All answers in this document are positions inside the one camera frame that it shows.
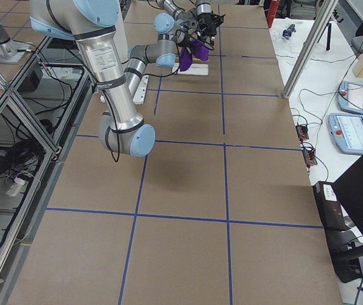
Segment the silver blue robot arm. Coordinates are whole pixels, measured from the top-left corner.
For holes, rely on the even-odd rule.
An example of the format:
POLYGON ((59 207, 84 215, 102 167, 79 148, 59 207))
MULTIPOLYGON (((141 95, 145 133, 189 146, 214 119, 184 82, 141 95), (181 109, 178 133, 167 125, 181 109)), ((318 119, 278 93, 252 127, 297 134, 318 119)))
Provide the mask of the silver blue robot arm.
MULTIPOLYGON (((120 12, 122 14, 122 17, 119 17, 118 23, 116 25, 119 25, 120 22, 123 21, 128 8, 130 7, 130 1, 116 1, 118 5, 120 5, 120 12)), ((164 1, 164 4, 166 8, 163 8, 158 3, 156 3, 156 6, 153 6, 153 8, 156 8, 158 10, 167 10, 167 13, 170 15, 173 14, 173 17, 177 19, 177 14, 180 14, 182 11, 185 11, 183 7, 178 6, 174 1, 164 1)), ((57 41, 62 41, 61 43, 57 44, 57 48, 77 48, 75 43, 70 42, 70 40, 64 40, 64 39, 57 39, 57 41)), ((36 49, 36 46, 32 45, 29 42, 18 42, 17 40, 12 40, 6 30, 3 28, 2 23, 0 22, 0 51, 5 52, 3 55, 4 58, 14 56, 17 52, 20 51, 32 51, 36 49)))
POLYGON ((152 150, 155 130, 136 111, 133 97, 148 64, 174 66, 177 44, 185 37, 183 23, 197 21, 195 8, 184 11, 170 1, 158 1, 158 6, 164 13, 154 19, 157 42, 133 47, 124 68, 114 42, 116 24, 123 20, 118 1, 30 2, 36 32, 77 44, 109 108, 100 119, 99 138, 113 153, 143 157, 152 150))

